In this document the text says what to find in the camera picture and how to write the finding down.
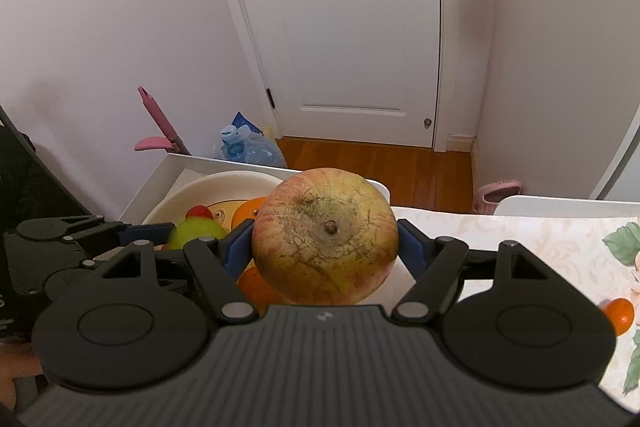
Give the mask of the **person left hand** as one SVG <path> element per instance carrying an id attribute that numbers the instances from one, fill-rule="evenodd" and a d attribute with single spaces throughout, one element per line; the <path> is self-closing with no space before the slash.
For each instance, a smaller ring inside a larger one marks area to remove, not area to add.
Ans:
<path id="1" fill-rule="evenodd" d="M 0 348 L 0 399 L 10 411 L 16 404 L 14 381 L 43 373 L 40 361 L 30 343 L 2 343 Z"/>

